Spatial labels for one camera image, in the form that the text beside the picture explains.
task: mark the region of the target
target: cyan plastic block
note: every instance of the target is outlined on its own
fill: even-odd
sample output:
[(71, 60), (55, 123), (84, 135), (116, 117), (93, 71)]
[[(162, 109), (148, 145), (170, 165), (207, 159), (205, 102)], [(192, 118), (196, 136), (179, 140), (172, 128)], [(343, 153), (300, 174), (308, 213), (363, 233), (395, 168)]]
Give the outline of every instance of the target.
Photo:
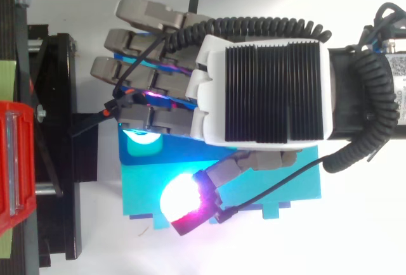
[[(316, 158), (318, 158), (317, 148), (308, 148), (298, 154), (298, 160), (292, 167), (278, 170), (248, 170), (219, 189), (223, 206), (238, 205), (252, 198)], [(183, 172), (193, 174), (215, 162), (216, 160), (122, 165), (124, 215), (137, 219), (150, 217), (152, 214), (154, 228), (169, 227), (168, 221), (159, 208), (160, 195), (165, 186), (178, 174)], [(279, 215), (280, 202), (316, 198), (321, 198), (318, 166), (301, 174), (257, 203), (262, 205), (264, 219), (276, 219)]]

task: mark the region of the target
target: black wire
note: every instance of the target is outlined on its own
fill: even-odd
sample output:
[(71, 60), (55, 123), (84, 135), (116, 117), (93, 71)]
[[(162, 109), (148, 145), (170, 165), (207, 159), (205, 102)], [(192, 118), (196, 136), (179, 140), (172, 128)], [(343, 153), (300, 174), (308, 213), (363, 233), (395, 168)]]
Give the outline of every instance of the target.
[(262, 193), (260, 193), (259, 195), (255, 196), (254, 198), (251, 198), (250, 200), (237, 205), (235, 208), (238, 210), (242, 210), (243, 208), (253, 204), (254, 202), (258, 201), (259, 199), (262, 199), (263, 197), (265, 197), (266, 195), (269, 195), (270, 193), (272, 193), (273, 191), (279, 189), (281, 186), (285, 185), (286, 183), (288, 183), (289, 181), (293, 180), (294, 178), (296, 178), (298, 175), (302, 174), (303, 172), (305, 172), (306, 170), (312, 168), (313, 166), (323, 162), (325, 157), (319, 158), (317, 160), (314, 160), (312, 162), (310, 162), (309, 164), (305, 165), (304, 167), (302, 167), (301, 169), (298, 169), (297, 171), (295, 171), (293, 174), (290, 174), (289, 176), (287, 176), (285, 179), (282, 179), (281, 181), (279, 181), (278, 183), (276, 183), (275, 185), (271, 186), (270, 188), (268, 188), (267, 190), (263, 191)]
[(142, 54), (137, 57), (136, 61), (128, 67), (128, 69), (123, 73), (123, 75), (118, 80), (117, 84), (113, 90), (113, 97), (117, 98), (119, 95), (119, 91), (121, 90), (121, 86), (123, 85), (124, 81), (128, 78), (131, 72), (134, 71), (135, 68), (143, 61), (147, 59), (147, 56), (166, 38), (165, 34), (159, 34), (157, 39), (148, 47)]

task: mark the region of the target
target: black cable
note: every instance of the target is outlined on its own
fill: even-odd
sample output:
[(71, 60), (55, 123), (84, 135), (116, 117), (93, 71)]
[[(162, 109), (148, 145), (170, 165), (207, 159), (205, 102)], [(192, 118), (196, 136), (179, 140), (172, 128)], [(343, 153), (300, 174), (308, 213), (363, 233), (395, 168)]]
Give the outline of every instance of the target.
[(102, 110), (98, 113), (95, 113), (88, 118), (80, 121), (78, 124), (72, 126), (69, 130), (69, 134), (72, 138), (77, 137), (78, 135), (82, 134), (85, 131), (93, 128), (94, 126), (113, 118), (112, 114), (106, 110)]
[(117, 84), (115, 85), (113, 90), (113, 97), (119, 97), (119, 91), (121, 90), (121, 86), (123, 85), (124, 81), (143, 60), (147, 59), (147, 56), (165, 39), (165, 37), (165, 34), (159, 34), (156, 40), (148, 48), (146, 48), (146, 50), (142, 52), (139, 57), (137, 57), (136, 61), (130, 67), (128, 67), (128, 69), (123, 73), (123, 75), (120, 77)]
[(393, 77), (385, 56), (369, 49), (356, 52), (350, 68), (362, 81), (375, 119), (351, 143), (325, 158), (323, 167), (330, 173), (340, 172), (379, 150), (390, 140), (399, 119)]
[(165, 40), (165, 50), (175, 53), (189, 46), (200, 45), (207, 34), (224, 39), (233, 39), (240, 36), (266, 36), (266, 37), (295, 37), (317, 39), (327, 42), (331, 31), (324, 31), (323, 26), (317, 25), (313, 29), (312, 21), (306, 24), (305, 20), (295, 18), (272, 17), (231, 17), (211, 18), (208, 21), (196, 23), (169, 34)]
[(313, 166), (316, 166), (317, 164), (323, 162), (324, 159), (325, 159), (325, 157), (322, 157), (322, 158), (319, 158), (317, 160), (314, 160), (314, 161), (310, 162), (309, 164), (307, 164), (304, 167), (302, 167), (302, 168), (298, 169), (297, 171), (295, 171), (293, 174), (290, 174), (289, 176), (287, 176), (285, 179), (282, 179), (281, 181), (279, 181), (275, 185), (271, 186), (266, 191), (263, 191), (259, 195), (256, 195), (254, 198), (251, 198), (250, 200), (248, 200), (248, 201), (246, 201), (244, 203), (241, 203), (240, 205), (237, 205), (236, 207), (238, 208), (238, 210), (241, 210), (241, 209), (253, 204), (254, 202), (257, 202), (259, 199), (262, 199), (266, 195), (269, 195), (273, 191), (276, 191), (281, 186), (283, 186), (286, 183), (288, 183), (289, 181), (293, 180), (294, 178), (296, 178), (298, 175), (302, 174), (306, 170), (308, 170), (308, 169), (312, 168)]
[(287, 176), (285, 179), (282, 179), (281, 181), (274, 184), (270, 188), (266, 189), (265, 191), (263, 191), (259, 195), (256, 195), (254, 198), (251, 198), (250, 200), (248, 200), (248, 201), (246, 201), (244, 203), (241, 203), (240, 205), (226, 208), (224, 211), (220, 212), (220, 214), (217, 216), (217, 221), (219, 223), (225, 222), (227, 219), (231, 218), (233, 215), (238, 213), (243, 208), (246, 208), (249, 205), (257, 202), (258, 200), (264, 198), (265, 196), (267, 196), (270, 193), (272, 193), (272, 192), (276, 191), (277, 189), (279, 189), (281, 186), (283, 186), (283, 185), (287, 184), (288, 182), (292, 181), (298, 175), (302, 174), (303, 172), (306, 172), (308, 169), (311, 169), (313, 166), (316, 166), (317, 164), (323, 162), (325, 160), (325, 158), (326, 157), (319, 158), (319, 159), (314, 160), (314, 161), (310, 162), (309, 164), (301, 167), (300, 169), (298, 169), (294, 173)]

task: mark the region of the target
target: led light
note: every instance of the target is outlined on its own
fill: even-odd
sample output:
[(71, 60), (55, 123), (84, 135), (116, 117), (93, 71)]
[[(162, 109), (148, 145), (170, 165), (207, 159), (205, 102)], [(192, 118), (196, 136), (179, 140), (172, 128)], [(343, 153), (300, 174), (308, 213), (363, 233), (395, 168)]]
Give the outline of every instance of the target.
[(176, 221), (200, 208), (199, 185), (191, 174), (180, 174), (165, 187), (160, 210), (169, 222)]
[(162, 136), (162, 134), (143, 131), (124, 131), (124, 133), (134, 142), (145, 145), (154, 143)]

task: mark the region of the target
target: pink light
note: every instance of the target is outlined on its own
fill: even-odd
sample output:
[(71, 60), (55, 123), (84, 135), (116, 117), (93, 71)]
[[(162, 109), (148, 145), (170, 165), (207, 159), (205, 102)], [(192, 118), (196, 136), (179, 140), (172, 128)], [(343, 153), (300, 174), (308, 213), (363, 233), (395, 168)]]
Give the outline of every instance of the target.
[(147, 94), (147, 95), (149, 95), (149, 96), (155, 96), (156, 98), (164, 98), (164, 99), (167, 99), (166, 96), (162, 96), (162, 95), (157, 94), (157, 93), (152, 93), (151, 91), (145, 91), (145, 94)]

